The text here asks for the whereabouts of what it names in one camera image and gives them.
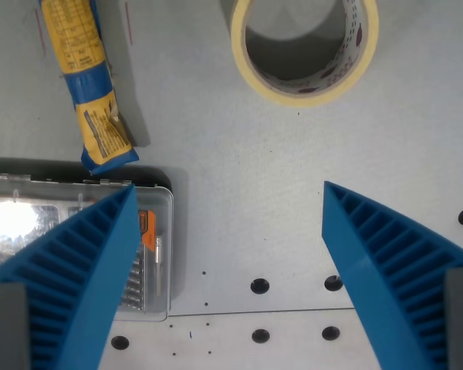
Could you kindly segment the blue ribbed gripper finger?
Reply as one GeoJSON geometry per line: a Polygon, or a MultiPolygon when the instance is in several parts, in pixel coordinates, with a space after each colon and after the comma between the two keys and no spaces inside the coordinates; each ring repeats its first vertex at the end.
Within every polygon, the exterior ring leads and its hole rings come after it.
{"type": "Polygon", "coordinates": [[[383,369],[446,369],[444,277],[463,249],[326,181],[322,238],[383,369]]]}
{"type": "Polygon", "coordinates": [[[98,368],[138,248],[130,185],[0,265],[0,284],[25,288],[33,369],[98,368]]]}

